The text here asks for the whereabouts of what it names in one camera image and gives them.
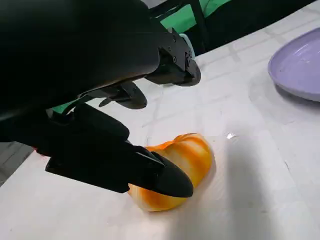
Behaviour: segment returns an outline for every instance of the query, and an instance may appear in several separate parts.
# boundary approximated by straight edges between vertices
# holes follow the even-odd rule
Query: black mechanical part
[[[47,171],[116,192],[128,183],[176,197],[193,186],[167,159],[128,143],[129,130],[84,104],[147,105],[132,83],[192,86],[190,48],[140,0],[3,0],[0,140],[51,157]],[[62,113],[52,107],[73,102]]]
[[[37,146],[50,158],[46,171],[118,193],[128,183],[175,197],[190,197],[188,176],[164,157],[127,141],[129,130],[116,119],[87,105],[68,115],[45,111],[12,118],[4,133]]]

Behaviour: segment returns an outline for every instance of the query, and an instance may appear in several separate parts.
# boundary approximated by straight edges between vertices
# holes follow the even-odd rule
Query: orange toy
[[[207,141],[199,134],[189,133],[177,136],[157,146],[147,146],[149,151],[167,158],[183,170],[196,188],[208,174],[214,156]],[[129,184],[129,194],[138,206],[149,212],[169,210],[184,203],[187,199],[163,195]]]

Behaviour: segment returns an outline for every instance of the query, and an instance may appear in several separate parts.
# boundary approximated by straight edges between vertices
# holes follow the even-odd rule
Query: plush toy
[[[173,141],[146,148],[177,165],[188,175],[194,188],[208,174],[214,161],[209,144],[196,133],[179,135]],[[163,195],[132,184],[129,187],[128,193],[133,200],[140,208],[149,212],[169,210],[186,201],[183,197]]]

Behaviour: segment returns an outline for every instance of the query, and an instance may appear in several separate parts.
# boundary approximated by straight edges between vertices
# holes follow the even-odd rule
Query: table surface
[[[145,109],[101,108],[136,145],[207,138],[215,176],[183,206],[145,213],[126,193],[45,172],[48,159],[34,152],[0,188],[0,239],[320,239],[320,105],[278,92],[267,72],[277,49],[319,26],[317,1],[197,57],[197,86],[139,80]]]

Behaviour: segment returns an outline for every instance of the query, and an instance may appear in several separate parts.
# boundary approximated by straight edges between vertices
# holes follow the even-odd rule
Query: lavender plate
[[[280,48],[270,59],[268,72],[285,91],[320,102],[320,28]]]

